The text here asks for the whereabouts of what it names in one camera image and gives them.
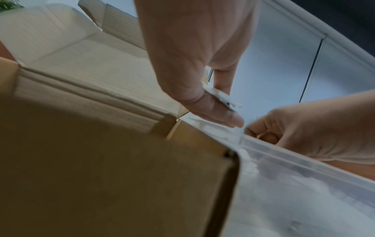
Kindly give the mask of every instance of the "clear plastic bin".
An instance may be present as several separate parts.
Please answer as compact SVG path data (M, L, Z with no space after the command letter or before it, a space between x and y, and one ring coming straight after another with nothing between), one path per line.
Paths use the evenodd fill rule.
M242 171L223 237L375 237L375 182L186 116L241 152Z

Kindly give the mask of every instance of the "small white object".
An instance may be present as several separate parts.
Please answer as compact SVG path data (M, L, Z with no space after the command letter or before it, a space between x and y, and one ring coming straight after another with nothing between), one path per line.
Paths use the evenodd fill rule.
M202 85L203 85L203 89L207 93L209 93L210 95L212 95L213 97L218 99L220 102L222 102L230 110L236 110L236 109L239 109L239 108L242 107L242 104L239 104L239 103L236 103L235 101L233 101L233 99L228 94L225 94L224 92L222 92L218 89L215 89L213 87L210 87L210 86L208 86L204 83L202 83Z

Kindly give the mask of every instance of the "open cardboard box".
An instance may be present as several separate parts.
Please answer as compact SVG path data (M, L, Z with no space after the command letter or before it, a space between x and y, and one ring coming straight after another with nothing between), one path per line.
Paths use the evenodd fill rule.
M213 237L236 152L179 121L165 139L0 98L0 236Z
M79 6L92 20L64 4L0 15L0 91L166 135L188 111L158 85L137 18L100 0Z

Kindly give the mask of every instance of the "dark background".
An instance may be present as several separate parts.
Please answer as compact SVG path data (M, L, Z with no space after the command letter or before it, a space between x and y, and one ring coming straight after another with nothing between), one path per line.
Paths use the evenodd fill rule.
M375 56L375 0L292 0Z

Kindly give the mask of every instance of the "person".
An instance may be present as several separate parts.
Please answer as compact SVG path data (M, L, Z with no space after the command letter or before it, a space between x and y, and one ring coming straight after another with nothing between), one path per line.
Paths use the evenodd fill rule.
M259 18L260 0L135 0L160 87L192 113L243 127L236 112L204 92L208 65L214 87L229 94L239 59ZM375 164L375 92L271 110L245 134L320 160Z

